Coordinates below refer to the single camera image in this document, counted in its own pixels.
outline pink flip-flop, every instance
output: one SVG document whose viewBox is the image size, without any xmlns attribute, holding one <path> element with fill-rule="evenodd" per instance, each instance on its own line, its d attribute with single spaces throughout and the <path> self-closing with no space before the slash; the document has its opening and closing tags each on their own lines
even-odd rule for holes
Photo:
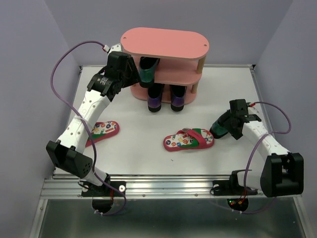
<svg viewBox="0 0 317 238">
<path fill-rule="evenodd" d="M 214 144 L 213 135 L 205 129 L 184 128 L 165 137 L 164 148 L 168 151 L 207 149 Z"/>
<path fill-rule="evenodd" d="M 119 133 L 120 127 L 119 124 L 115 121 L 107 121 L 107 122 L 96 122 L 93 130 L 92 136 L 94 142 L 101 141 L 103 139 L 112 137 Z M 90 139 L 87 140 L 86 147 L 91 145 Z"/>
</svg>

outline pink shoe rack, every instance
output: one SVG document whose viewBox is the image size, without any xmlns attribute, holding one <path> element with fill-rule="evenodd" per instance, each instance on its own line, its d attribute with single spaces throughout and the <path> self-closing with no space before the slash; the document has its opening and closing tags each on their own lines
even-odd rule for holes
<svg viewBox="0 0 317 238">
<path fill-rule="evenodd" d="M 194 101 L 202 77 L 208 40 L 197 32 L 138 27 L 125 32 L 121 44 L 139 66 L 140 57 L 160 58 L 155 83 L 165 84 L 162 102 L 170 103 L 169 85 L 187 86 L 185 104 Z M 131 86 L 132 95 L 148 99 L 147 88 Z"/>
</svg>

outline gray wall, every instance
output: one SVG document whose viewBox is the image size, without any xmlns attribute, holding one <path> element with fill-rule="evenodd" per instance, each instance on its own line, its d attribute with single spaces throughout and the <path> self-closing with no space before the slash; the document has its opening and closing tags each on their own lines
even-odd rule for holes
<svg viewBox="0 0 317 238">
<path fill-rule="evenodd" d="M 28 237 L 52 163 L 45 151 L 68 110 L 50 89 L 51 70 L 68 49 L 43 0 L 3 0 L 0 7 L 0 237 Z M 78 64 L 69 56 L 56 76 L 72 99 Z"/>
<path fill-rule="evenodd" d="M 197 31 L 210 42 L 207 63 L 254 64 L 291 0 L 45 0 L 67 43 L 118 43 L 134 27 Z M 104 64 L 93 46 L 78 49 L 82 65 Z"/>
<path fill-rule="evenodd" d="M 265 101 L 288 113 L 292 132 L 277 139 L 305 159 L 304 202 L 317 233 L 317 1 L 295 0 L 256 66 Z M 284 129 L 285 119 L 269 110 L 274 129 Z"/>
</svg>

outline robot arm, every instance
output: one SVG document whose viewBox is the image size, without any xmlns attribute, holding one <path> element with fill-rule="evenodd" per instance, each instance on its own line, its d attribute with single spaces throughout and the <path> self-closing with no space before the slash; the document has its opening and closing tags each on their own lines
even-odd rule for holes
<svg viewBox="0 0 317 238">
<path fill-rule="evenodd" d="M 230 133 L 236 140 L 245 136 L 256 145 L 267 134 L 261 119 L 244 99 L 230 101 L 226 111 L 212 125 L 210 132 L 216 139 Z M 300 194 L 304 189 L 304 160 L 299 153 L 291 153 L 268 135 L 258 146 L 265 165 L 262 171 L 248 171 L 246 185 L 262 190 L 267 197 Z M 229 187 L 241 192 L 245 171 L 233 171 Z"/>
<path fill-rule="evenodd" d="M 88 127 L 93 128 L 101 113 L 122 88 L 138 82 L 140 76 L 133 58 L 122 52 L 120 44 L 112 46 L 107 65 L 92 77 L 78 110 Z M 81 120 L 75 116 L 56 142 L 48 142 L 46 150 L 56 167 L 96 186 L 102 186 L 103 183 L 92 171 L 93 160 L 83 155 L 88 134 Z M 109 182 L 108 174 L 97 167 L 95 173 L 105 182 Z"/>
</svg>

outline black shoe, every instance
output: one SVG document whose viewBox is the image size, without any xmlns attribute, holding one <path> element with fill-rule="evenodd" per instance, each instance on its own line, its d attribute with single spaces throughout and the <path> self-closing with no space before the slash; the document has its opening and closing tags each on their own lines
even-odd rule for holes
<svg viewBox="0 0 317 238">
<path fill-rule="evenodd" d="M 164 84 L 155 83 L 148 89 L 148 108 L 150 112 L 156 113 L 161 109 Z"/>
<path fill-rule="evenodd" d="M 185 105 L 185 94 L 187 87 L 171 85 L 170 86 L 170 107 L 173 111 L 183 110 Z"/>
<path fill-rule="evenodd" d="M 140 86 L 143 88 L 149 88 L 154 84 L 154 74 L 157 65 L 159 64 L 159 58 L 141 57 L 139 74 L 141 78 Z"/>
</svg>

